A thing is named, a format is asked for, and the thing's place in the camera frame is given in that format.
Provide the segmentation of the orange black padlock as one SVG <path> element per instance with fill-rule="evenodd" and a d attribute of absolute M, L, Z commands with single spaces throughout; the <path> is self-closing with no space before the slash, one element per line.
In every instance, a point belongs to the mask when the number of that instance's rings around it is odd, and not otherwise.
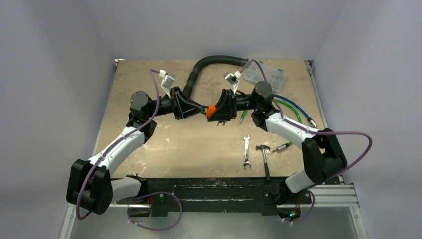
<path fill-rule="evenodd" d="M 211 117 L 214 112 L 216 111 L 216 106 L 206 106 L 204 107 L 204 115 L 206 116 L 206 118 Z"/>

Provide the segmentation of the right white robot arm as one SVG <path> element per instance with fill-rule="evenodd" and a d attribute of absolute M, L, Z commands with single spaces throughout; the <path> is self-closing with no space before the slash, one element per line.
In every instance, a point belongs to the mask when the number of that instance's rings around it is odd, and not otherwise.
<path fill-rule="evenodd" d="M 287 203 L 294 201 L 299 192 L 312 185 L 322 184 L 347 167 L 347 161 L 334 132 L 318 130 L 291 120 L 273 106 L 274 95 L 269 83 L 258 82 L 252 93 L 239 100 L 232 90 L 223 90 L 215 106 L 208 106 L 208 122 L 227 122 L 236 117 L 238 110 L 252 109 L 254 124 L 266 132 L 290 141 L 302 151 L 303 170 L 285 180 L 280 188 L 280 198 Z"/>

